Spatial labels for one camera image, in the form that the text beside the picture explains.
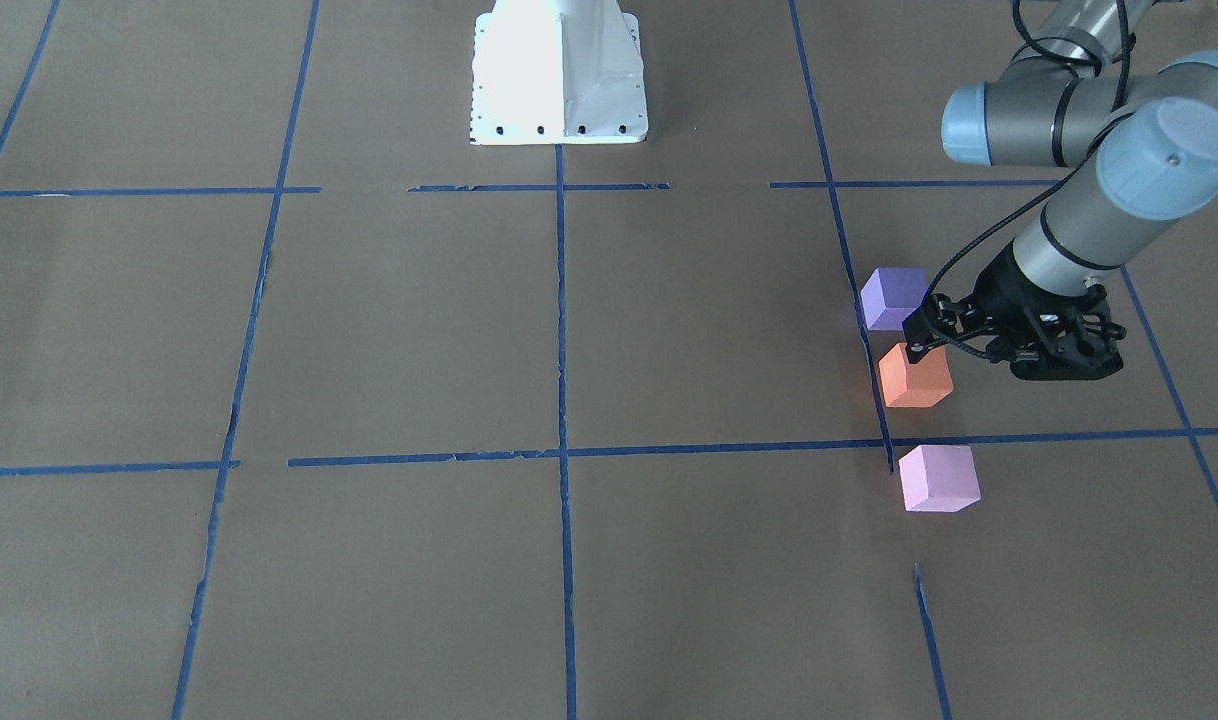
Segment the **light pink foam cube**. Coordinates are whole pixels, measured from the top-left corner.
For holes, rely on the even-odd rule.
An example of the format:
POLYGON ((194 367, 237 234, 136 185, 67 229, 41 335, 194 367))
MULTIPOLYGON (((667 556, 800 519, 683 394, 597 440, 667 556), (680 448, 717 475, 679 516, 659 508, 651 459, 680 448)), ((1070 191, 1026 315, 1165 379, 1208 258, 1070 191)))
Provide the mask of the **light pink foam cube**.
POLYGON ((920 445, 898 461, 903 506, 910 512, 957 512, 980 501, 970 446, 920 445))

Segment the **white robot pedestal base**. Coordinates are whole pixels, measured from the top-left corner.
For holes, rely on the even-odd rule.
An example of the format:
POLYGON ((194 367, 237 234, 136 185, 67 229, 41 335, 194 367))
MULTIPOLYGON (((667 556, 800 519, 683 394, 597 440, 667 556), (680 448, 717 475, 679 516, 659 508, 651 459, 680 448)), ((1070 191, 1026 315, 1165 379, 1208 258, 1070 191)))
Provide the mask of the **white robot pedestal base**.
POLYGON ((649 136, 639 23, 618 1, 496 1, 477 15, 473 41, 473 145, 649 136))

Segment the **orange foam cube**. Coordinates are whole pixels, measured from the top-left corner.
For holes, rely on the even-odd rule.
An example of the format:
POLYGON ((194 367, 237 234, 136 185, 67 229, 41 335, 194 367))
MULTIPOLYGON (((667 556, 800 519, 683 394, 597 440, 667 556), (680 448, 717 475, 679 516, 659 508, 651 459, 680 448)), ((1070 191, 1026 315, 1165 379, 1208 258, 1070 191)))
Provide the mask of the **orange foam cube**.
POLYGON ((896 344, 877 364, 879 397, 887 407, 933 407, 955 392, 948 351, 933 348, 910 363, 907 345, 896 344))

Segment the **dark purple foam cube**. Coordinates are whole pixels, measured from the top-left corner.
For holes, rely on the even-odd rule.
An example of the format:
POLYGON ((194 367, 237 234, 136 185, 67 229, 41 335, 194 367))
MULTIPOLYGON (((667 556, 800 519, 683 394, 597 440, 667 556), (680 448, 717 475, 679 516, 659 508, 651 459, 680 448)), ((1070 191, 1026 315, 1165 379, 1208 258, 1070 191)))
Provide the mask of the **dark purple foam cube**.
POLYGON ((903 322, 923 305, 926 288, 920 266, 879 266, 859 292, 865 328, 901 333, 903 322))

